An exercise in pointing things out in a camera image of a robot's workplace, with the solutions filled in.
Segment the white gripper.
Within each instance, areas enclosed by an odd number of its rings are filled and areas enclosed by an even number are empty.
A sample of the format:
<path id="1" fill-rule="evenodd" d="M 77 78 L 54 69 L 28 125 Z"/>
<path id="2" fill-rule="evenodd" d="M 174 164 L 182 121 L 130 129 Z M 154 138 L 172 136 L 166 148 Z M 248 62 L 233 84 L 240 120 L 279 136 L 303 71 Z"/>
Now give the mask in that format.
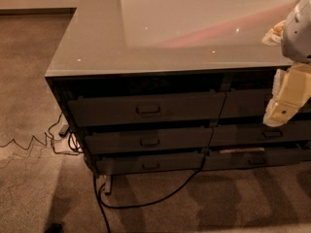
<path id="1" fill-rule="evenodd" d="M 268 46 L 281 43 L 285 22 L 282 20 L 270 28 L 262 38 Z M 295 63 L 286 71 L 278 69 L 274 76 L 272 98 L 263 117 L 269 127 L 286 124 L 311 98 L 311 65 Z"/>

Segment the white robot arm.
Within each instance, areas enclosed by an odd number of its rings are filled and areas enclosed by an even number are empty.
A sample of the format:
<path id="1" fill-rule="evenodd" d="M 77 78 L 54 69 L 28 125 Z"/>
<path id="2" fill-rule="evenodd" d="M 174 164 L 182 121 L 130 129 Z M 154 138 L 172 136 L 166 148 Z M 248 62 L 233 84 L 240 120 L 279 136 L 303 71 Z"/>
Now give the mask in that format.
<path id="1" fill-rule="evenodd" d="M 272 98 L 263 117 L 265 125 L 279 127 L 311 98 L 311 0 L 300 0 L 261 41 L 269 46 L 280 45 L 282 54 L 294 62 L 286 71 L 276 71 Z"/>

